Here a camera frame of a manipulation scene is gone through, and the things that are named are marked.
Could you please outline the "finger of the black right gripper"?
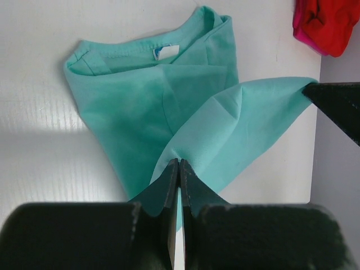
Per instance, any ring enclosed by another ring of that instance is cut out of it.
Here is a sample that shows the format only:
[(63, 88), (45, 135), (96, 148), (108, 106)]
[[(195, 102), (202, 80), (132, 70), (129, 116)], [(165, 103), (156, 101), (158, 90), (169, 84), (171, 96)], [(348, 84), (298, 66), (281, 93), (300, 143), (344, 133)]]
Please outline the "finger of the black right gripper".
[(359, 144), (359, 83), (310, 83), (302, 94)]

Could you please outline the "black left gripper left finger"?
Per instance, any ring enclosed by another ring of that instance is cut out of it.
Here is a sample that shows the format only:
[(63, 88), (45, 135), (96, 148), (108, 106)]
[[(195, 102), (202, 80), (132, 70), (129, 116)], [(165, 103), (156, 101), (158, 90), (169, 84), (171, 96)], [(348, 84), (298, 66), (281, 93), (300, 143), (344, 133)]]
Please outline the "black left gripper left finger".
[(128, 202), (33, 202), (1, 229), (2, 269), (173, 269), (179, 162)]

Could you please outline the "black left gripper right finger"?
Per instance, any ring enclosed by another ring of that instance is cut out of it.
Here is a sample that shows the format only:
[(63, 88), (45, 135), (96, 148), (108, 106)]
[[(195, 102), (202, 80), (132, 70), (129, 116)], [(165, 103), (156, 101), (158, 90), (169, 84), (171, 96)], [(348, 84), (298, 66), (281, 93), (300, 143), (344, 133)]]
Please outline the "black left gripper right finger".
[(179, 164), (185, 269), (354, 269), (334, 216), (313, 204), (230, 204)]

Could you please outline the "red t shirt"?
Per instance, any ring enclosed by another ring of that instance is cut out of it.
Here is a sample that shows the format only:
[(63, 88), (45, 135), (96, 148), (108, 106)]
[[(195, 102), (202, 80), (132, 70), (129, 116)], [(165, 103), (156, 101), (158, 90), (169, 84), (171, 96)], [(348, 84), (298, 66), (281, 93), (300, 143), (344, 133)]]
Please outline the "red t shirt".
[(300, 26), (328, 56), (341, 56), (359, 22), (359, 1), (305, 1)]

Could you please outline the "pink t shirt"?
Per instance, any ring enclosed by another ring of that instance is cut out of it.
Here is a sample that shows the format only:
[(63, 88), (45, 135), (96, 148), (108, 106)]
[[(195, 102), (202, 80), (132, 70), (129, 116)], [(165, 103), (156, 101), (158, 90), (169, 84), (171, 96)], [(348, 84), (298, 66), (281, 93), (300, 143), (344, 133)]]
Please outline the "pink t shirt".
[(328, 53), (321, 50), (315, 43), (308, 37), (300, 26), (301, 19), (303, 18), (303, 12), (305, 7), (305, 1), (299, 0), (295, 1), (295, 10), (293, 15), (292, 27), (293, 27), (293, 36), (300, 42), (303, 42), (309, 46), (314, 51), (318, 52), (322, 56), (327, 56)]

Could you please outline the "teal t shirt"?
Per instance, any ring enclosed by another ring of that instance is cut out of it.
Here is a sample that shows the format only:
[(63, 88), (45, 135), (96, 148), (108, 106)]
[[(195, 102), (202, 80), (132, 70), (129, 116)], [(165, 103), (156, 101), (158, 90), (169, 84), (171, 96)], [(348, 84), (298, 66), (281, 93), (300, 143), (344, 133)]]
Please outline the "teal t shirt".
[(64, 63), (78, 113), (129, 198), (172, 159), (221, 192), (310, 105), (307, 77), (240, 82), (232, 19), (202, 6), (178, 29), (82, 41)]

